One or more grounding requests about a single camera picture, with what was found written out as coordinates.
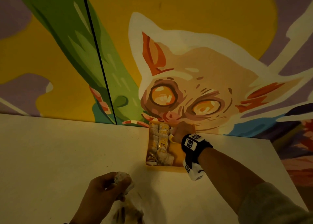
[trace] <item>person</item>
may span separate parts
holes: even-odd
[[[173,131],[173,141],[182,143],[193,126],[181,122]],[[197,157],[206,175],[238,215],[240,224],[309,224],[313,213],[295,205],[272,184],[265,182],[231,157],[207,147]],[[131,183],[125,178],[112,187],[116,172],[93,179],[70,224],[100,224],[120,193]]]

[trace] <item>yellow painted background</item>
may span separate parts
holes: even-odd
[[[95,100],[88,84],[34,16],[25,30],[0,40],[0,84],[25,73],[53,84],[53,90],[36,101],[43,117],[95,121],[91,109]]]
[[[90,0],[137,85],[141,75],[131,55],[128,24],[140,12],[163,29],[213,33],[245,48],[255,58],[276,32],[273,0]],[[53,90],[37,99],[44,117],[94,122],[88,84],[50,33],[33,17],[25,30],[0,40],[0,83],[24,73],[41,75]]]
[[[139,12],[159,27],[223,36],[259,59],[276,32],[274,0],[90,0],[125,67],[139,85],[128,24]]]

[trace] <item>cat's head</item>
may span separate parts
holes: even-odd
[[[167,122],[194,123],[197,131],[217,132],[232,116],[274,101],[299,82],[278,80],[225,38],[163,30],[137,12],[129,41],[142,76],[143,109]]]

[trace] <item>cat's nose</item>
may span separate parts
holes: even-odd
[[[163,120],[168,123],[177,123],[180,116],[175,112],[166,112],[163,114]]]

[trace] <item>white table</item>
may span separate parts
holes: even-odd
[[[201,135],[306,209],[270,141]],[[69,222],[110,171],[131,174],[155,223],[238,223],[207,177],[147,171],[147,139],[147,128],[0,114],[0,223]]]

